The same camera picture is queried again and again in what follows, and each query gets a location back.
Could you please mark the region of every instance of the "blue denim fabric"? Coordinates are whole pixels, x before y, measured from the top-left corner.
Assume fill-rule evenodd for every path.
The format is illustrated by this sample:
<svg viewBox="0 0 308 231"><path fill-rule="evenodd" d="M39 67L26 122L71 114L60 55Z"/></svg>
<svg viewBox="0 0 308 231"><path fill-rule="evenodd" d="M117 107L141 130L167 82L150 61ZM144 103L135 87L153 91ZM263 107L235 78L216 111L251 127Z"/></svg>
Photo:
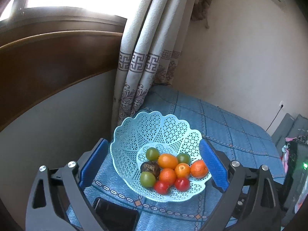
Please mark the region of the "blue denim fabric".
<svg viewBox="0 0 308 231"><path fill-rule="evenodd" d="M285 174L276 147L271 137L258 125L161 85L149 91L139 112L155 110L188 121L191 128L198 129L203 137L208 138L230 160L238 160L244 166L253 168L268 165L273 178L283 183ZM185 202L158 203L148 200L133 192L118 176L110 154L92 186L87 187L84 193L91 204L96 197L102 197L138 210L140 219L137 231L198 231L221 197L221 193L213 188L209 180L203 192ZM71 207L67 214L73 224L80 226ZM236 219L231 218L228 226L235 222Z"/></svg>

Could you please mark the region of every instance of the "basket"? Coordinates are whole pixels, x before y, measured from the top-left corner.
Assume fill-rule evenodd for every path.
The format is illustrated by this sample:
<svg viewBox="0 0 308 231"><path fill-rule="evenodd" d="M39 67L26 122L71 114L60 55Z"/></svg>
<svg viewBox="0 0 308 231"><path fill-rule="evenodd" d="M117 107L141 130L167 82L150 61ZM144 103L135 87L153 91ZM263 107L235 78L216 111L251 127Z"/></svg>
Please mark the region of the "basket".
<svg viewBox="0 0 308 231"><path fill-rule="evenodd" d="M147 161L145 153L149 147L156 147L160 154L177 156L188 153L191 163L200 160L198 130L190 129L189 123L174 115L163 116L158 111L140 112L135 118L127 117L114 131L110 152L113 166L125 183L137 194L157 202L185 201L205 189L205 182L211 178L208 173L202 179L189 177L190 189L180 192L172 187L167 195L160 195L152 188L141 186L140 166Z"/></svg>

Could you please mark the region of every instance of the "green tomato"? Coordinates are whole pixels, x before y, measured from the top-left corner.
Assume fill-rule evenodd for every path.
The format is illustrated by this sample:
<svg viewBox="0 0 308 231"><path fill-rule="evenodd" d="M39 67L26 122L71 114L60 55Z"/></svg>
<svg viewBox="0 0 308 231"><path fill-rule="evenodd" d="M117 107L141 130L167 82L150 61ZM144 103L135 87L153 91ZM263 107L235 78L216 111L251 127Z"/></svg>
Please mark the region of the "green tomato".
<svg viewBox="0 0 308 231"><path fill-rule="evenodd" d="M186 154L186 153L179 153L177 155L177 159L179 163L186 163L186 164L190 163L190 156L189 154Z"/></svg>
<svg viewBox="0 0 308 231"><path fill-rule="evenodd" d="M154 161L157 160L159 157L159 151L158 149L154 148L154 147L150 147L147 152L145 153L145 157L149 160L149 161Z"/></svg>
<svg viewBox="0 0 308 231"><path fill-rule="evenodd" d="M155 176L150 172L142 172L140 176L140 183L143 187L153 187L156 182Z"/></svg>

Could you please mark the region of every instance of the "smartphone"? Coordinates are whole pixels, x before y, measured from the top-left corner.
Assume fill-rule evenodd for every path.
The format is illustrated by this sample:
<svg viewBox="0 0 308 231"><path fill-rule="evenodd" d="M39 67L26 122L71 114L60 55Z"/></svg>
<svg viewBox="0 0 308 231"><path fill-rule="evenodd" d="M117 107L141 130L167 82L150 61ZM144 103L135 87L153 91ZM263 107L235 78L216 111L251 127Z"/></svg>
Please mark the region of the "smartphone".
<svg viewBox="0 0 308 231"><path fill-rule="evenodd" d="M122 207L100 197L95 199L93 208L109 231L134 231L137 226L137 210Z"/></svg>

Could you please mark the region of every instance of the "silver screw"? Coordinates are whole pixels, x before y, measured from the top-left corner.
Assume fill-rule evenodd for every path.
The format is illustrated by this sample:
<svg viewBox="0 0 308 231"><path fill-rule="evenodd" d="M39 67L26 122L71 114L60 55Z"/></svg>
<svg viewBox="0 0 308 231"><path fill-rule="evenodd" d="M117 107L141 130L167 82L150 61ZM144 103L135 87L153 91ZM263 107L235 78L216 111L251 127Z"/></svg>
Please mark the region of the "silver screw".
<svg viewBox="0 0 308 231"><path fill-rule="evenodd" d="M46 166L40 166L40 168L39 168L39 170L41 171L41 172L43 172L43 171L45 171L46 170Z"/></svg>
<svg viewBox="0 0 308 231"><path fill-rule="evenodd" d="M266 165L262 165L262 169L263 169L264 171L267 171L269 168L268 168L268 166L266 166Z"/></svg>
<svg viewBox="0 0 308 231"><path fill-rule="evenodd" d="M231 164L232 164L232 166L234 166L234 167L240 166L240 163L239 163L238 161L233 161L233 162L231 162Z"/></svg>
<svg viewBox="0 0 308 231"><path fill-rule="evenodd" d="M76 162L75 161L70 161L68 164L67 164L68 167L72 168L72 167L75 167L76 166Z"/></svg>

